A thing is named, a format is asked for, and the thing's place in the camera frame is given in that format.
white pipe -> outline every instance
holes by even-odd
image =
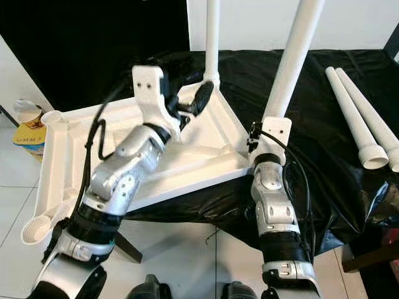
[[[374,107],[356,87],[343,69],[336,69],[339,79],[348,91],[357,110],[366,121],[375,139],[387,152],[389,165],[394,172],[399,172],[399,140],[387,126]]]
[[[367,128],[355,104],[353,104],[334,68],[327,67],[325,73],[359,148],[359,159],[363,167],[367,169],[383,167],[388,163],[388,157],[384,149],[375,142],[373,135]]]
[[[206,53],[204,80],[219,86],[219,15],[220,0],[208,0],[206,3]]]
[[[284,117],[304,64],[325,0],[301,0],[264,110],[266,116]]]

black backdrop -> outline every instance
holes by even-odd
[[[190,48],[186,0],[1,0],[0,34],[61,111],[100,103],[142,59]]]

white tile floor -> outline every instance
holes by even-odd
[[[0,115],[0,299],[28,296],[42,255],[20,240],[33,214],[40,164],[11,143],[14,130]],[[224,283],[233,280],[252,287],[258,298],[264,289],[261,253],[221,230],[215,234],[212,225],[123,222],[121,231],[143,253],[143,262],[115,249],[103,263],[108,279],[101,299],[125,298],[148,273],[167,282],[174,298],[220,298]],[[360,275],[343,273],[341,256],[339,248],[315,259],[324,298],[367,298]]]

white wall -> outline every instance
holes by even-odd
[[[221,0],[221,50],[283,49],[299,0]],[[187,0],[190,49],[205,49],[206,0]],[[382,49],[399,0],[325,0],[311,49]]]
[[[15,120],[17,116],[12,106],[20,98],[34,102],[45,111],[53,110],[51,104],[0,36],[0,105]]]

black plastic sheet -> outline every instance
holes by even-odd
[[[221,51],[220,89],[245,129],[259,121],[282,51]],[[154,58],[169,73],[172,88],[204,70],[203,52]],[[292,120],[288,146],[309,180],[317,232],[317,253],[350,242],[366,225],[399,226],[399,177],[388,166],[362,168],[358,149],[325,76],[342,67],[399,136],[399,66],[383,50],[310,51],[286,117]],[[301,228],[306,227],[304,188],[295,167],[287,170]],[[228,181],[129,212],[126,219],[212,223],[258,247],[252,177]]]

